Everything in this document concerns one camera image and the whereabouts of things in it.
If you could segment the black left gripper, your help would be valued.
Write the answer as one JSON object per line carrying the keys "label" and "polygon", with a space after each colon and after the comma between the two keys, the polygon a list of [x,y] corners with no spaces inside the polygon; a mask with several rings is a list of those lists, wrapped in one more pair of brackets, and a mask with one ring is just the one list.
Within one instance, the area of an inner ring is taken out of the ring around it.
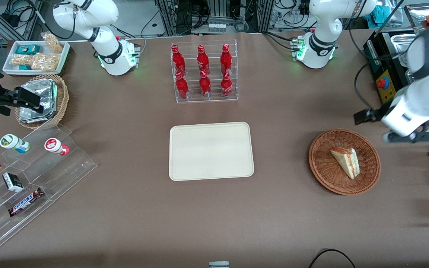
{"label": "black left gripper", "polygon": [[391,102],[383,103],[378,109],[364,109],[354,114],[354,124],[359,125],[373,120],[381,120],[389,111]]}

